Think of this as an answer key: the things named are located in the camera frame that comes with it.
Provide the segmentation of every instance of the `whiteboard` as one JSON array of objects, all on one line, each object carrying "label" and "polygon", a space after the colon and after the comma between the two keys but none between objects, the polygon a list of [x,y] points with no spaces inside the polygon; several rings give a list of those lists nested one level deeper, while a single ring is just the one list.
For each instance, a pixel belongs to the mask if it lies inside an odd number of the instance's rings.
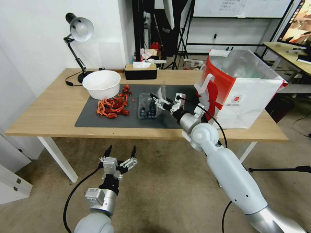
[{"label": "whiteboard", "polygon": [[282,18],[291,0],[196,0],[194,17]]}]

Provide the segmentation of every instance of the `black lamp arm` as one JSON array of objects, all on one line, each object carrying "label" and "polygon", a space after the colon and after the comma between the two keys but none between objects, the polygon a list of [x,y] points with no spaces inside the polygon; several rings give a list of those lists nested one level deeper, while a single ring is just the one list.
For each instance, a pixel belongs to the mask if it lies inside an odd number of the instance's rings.
[{"label": "black lamp arm", "polygon": [[72,54],[74,55],[75,60],[77,61],[78,65],[81,67],[83,74],[86,74],[86,70],[85,70],[86,67],[85,67],[85,64],[81,61],[80,58],[77,57],[77,55],[75,54],[74,50],[72,49],[72,47],[71,47],[71,45],[70,45],[70,43],[74,41],[74,39],[73,39],[73,38],[70,38],[70,36],[71,36],[71,34],[68,35],[68,36],[66,36],[66,37],[64,38],[64,41],[65,41],[66,44],[68,45],[68,47],[69,47],[70,51],[72,52]]}]

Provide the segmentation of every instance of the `tissue box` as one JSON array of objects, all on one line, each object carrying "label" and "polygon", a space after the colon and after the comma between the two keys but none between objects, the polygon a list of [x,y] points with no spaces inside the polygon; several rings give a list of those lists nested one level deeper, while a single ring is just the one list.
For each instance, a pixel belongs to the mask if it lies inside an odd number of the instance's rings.
[{"label": "tissue box", "polygon": [[156,65],[151,64],[149,68],[136,69],[132,64],[125,66],[125,78],[127,80],[156,79]]}]

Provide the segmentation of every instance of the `computer screen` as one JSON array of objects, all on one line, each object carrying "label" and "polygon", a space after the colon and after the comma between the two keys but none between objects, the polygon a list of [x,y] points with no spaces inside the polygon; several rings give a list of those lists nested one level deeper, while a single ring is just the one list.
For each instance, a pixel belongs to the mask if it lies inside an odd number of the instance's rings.
[{"label": "computer screen", "polygon": [[278,41],[298,46],[311,44],[311,0],[302,0]]}]

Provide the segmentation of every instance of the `black desk mat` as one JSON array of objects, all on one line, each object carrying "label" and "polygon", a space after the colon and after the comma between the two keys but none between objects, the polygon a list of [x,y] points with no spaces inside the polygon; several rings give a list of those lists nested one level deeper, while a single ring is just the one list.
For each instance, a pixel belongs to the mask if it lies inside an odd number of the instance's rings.
[{"label": "black desk mat", "polygon": [[[105,116],[99,116],[96,114],[97,110],[97,99],[89,97],[86,102],[80,116],[78,117],[75,126],[76,127],[104,127],[104,128],[181,128],[176,123],[176,119],[170,115],[168,111],[163,111],[155,119],[144,119],[138,118],[138,96],[140,93],[154,93],[156,94],[160,85],[130,85],[130,91],[132,96],[129,97],[129,105],[125,107],[126,110],[130,111],[128,116],[118,115],[117,118],[108,119]],[[166,85],[167,98],[171,100],[175,99],[176,93],[186,94],[186,98],[192,102],[198,103],[198,98],[195,94],[195,88],[191,85]],[[185,110],[193,113],[195,106],[190,103],[185,103]]]}]

